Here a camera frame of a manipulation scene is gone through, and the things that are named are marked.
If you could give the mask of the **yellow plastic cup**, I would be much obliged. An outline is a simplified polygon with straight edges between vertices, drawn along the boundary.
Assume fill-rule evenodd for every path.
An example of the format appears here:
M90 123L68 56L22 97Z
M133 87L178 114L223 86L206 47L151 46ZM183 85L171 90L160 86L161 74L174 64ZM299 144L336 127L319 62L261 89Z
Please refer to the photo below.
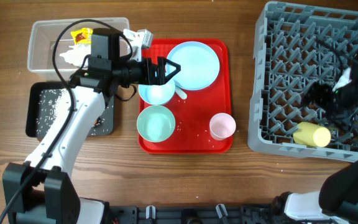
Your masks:
M324 126L309 122L301 122L298 129L293 133L293 140L297 144L310 147L325 147L331 141L331 132Z

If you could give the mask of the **green bowl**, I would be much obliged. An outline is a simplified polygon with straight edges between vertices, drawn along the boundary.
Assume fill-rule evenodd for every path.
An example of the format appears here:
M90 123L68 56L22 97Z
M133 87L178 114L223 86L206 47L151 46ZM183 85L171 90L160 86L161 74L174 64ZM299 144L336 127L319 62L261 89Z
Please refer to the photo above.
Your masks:
M137 118L139 135L149 142L167 140L174 132L176 121L173 113L162 105L152 105L140 112Z

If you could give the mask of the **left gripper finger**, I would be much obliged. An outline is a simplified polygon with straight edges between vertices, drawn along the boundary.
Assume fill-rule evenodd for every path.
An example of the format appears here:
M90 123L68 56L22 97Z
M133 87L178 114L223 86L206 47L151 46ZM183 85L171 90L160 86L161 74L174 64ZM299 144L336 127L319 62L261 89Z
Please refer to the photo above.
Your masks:
M165 57L157 57L158 68L165 70L166 65L175 67L176 70L181 70L181 66Z
M164 85L168 83L177 73L179 73L180 70L175 70L168 75L166 75L166 72L158 70L157 71L157 85Z

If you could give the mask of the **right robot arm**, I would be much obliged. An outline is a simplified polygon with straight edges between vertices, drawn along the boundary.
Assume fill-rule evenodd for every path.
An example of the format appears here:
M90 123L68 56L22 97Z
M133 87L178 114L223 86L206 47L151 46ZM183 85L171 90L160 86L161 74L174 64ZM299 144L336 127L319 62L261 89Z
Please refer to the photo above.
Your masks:
M330 120L358 104L358 53L334 87L312 85L302 106L316 104ZM329 176L321 190L307 194L285 192L267 210L272 223L358 223L358 160Z

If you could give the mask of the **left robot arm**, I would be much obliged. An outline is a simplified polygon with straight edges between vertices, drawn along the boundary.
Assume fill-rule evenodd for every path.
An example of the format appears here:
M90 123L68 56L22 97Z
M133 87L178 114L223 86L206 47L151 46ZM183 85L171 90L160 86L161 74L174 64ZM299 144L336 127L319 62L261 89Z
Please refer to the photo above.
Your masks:
M38 147L24 163L10 163L2 182L6 207L1 219L10 223L103 223L109 213L104 201L80 198L71 182L77 155L94 122L102 115L119 86L163 85L175 72L171 61L157 63L140 50L120 54L120 40L131 43L130 31L107 24L93 30L91 52L81 67L63 81L68 103Z

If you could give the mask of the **pink plastic cup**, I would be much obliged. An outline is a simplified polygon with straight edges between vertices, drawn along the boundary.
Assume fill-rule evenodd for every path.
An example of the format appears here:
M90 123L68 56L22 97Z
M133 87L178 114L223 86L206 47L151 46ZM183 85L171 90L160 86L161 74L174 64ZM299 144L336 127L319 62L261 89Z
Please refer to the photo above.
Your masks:
M213 139L222 141L234 134L236 122L231 115L218 113L210 119L209 130Z

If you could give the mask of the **white napkin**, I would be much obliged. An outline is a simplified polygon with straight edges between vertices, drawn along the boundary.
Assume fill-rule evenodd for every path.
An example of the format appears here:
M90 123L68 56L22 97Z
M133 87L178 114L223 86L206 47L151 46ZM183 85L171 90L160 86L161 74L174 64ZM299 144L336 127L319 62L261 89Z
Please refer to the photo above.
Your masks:
M84 58L91 53L91 46L89 44L78 44L70 46L70 50L61 53L60 56L64 60L76 67L81 67Z

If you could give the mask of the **white rice pile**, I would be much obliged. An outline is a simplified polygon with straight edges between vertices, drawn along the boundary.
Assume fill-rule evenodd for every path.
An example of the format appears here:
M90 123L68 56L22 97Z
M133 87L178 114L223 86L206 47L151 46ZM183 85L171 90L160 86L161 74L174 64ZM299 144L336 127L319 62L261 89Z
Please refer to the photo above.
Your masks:
M39 93L37 103L38 112L35 118L35 137L43 138L60 112L60 105L63 109L70 108L70 95L67 89L42 90Z

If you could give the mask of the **light blue bowl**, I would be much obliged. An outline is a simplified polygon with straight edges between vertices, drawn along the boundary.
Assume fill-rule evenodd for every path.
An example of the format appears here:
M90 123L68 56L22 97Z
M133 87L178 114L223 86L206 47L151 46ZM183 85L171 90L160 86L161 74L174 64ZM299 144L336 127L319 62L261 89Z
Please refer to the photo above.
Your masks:
M140 97L150 105L164 105L175 94L175 82L170 80L164 85L139 85Z

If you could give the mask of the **red yellow snack wrapper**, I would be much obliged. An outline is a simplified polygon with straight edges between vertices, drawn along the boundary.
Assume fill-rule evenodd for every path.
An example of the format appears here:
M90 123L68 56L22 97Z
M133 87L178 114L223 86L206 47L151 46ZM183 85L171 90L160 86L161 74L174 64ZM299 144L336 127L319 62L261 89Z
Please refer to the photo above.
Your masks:
M93 34L93 29L91 28L82 28L79 30L74 30L70 32L74 44L91 44L91 36Z

